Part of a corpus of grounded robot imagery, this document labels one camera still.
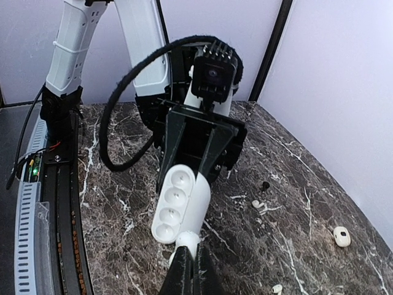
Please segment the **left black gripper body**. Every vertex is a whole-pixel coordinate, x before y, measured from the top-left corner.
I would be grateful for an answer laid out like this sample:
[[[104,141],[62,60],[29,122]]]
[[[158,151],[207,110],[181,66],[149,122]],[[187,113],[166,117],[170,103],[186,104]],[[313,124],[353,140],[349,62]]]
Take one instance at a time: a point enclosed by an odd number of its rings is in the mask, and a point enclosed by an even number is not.
[[[153,124],[163,171],[184,164],[199,172],[231,170],[247,135],[245,123],[183,104],[163,103]]]

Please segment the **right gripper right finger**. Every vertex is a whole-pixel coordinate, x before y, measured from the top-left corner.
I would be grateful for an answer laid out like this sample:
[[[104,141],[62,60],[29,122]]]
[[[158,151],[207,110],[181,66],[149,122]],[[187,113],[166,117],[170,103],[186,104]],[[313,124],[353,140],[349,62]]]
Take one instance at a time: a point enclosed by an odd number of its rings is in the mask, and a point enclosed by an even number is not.
[[[212,262],[209,250],[198,244],[193,262],[193,294],[224,295],[226,294]]]

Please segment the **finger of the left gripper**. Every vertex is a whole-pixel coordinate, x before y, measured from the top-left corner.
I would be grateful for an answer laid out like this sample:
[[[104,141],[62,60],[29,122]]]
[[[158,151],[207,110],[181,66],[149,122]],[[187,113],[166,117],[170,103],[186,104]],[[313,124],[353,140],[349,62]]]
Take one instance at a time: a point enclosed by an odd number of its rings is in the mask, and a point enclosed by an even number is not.
[[[165,150],[157,179],[156,192],[160,192],[168,170],[173,166],[185,129],[185,117],[178,112],[169,112],[166,117]]]
[[[231,170],[238,160],[238,146],[234,142],[238,129],[234,126],[215,125],[209,138],[199,165],[208,184],[212,184],[220,174],[221,168]]]

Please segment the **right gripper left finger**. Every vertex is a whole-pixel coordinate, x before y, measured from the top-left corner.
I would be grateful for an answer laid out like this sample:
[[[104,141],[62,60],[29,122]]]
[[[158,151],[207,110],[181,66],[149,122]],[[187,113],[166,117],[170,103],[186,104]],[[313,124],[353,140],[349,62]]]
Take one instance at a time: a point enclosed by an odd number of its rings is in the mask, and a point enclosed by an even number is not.
[[[159,295],[191,295],[193,280],[193,257],[186,246],[174,253]]]

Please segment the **white earbud charging case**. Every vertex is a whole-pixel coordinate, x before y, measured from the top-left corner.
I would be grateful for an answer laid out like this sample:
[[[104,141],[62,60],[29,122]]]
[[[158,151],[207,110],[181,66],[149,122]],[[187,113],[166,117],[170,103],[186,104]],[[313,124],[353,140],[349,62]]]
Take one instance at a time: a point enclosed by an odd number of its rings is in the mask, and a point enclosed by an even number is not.
[[[153,238],[174,243],[183,232],[199,234],[211,200],[211,187],[201,173],[183,164],[171,167],[158,198],[151,225]]]

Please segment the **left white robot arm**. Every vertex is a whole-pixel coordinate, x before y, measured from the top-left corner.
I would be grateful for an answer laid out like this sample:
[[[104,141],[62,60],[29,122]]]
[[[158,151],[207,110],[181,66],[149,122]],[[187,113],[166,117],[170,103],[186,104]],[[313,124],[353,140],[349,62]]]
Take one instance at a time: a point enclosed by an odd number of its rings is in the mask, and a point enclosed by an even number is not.
[[[49,138],[61,141],[67,115],[61,110],[62,97],[87,88],[87,102],[102,102],[125,71],[143,60],[152,46],[143,45],[153,27],[167,20],[173,37],[186,34],[217,35],[229,40],[226,25],[233,26],[234,12],[222,12],[222,1],[164,1],[164,16],[157,1],[98,1],[87,7],[84,1],[38,1],[42,14],[45,50],[39,62],[45,88],[54,94],[44,99],[42,118]]]

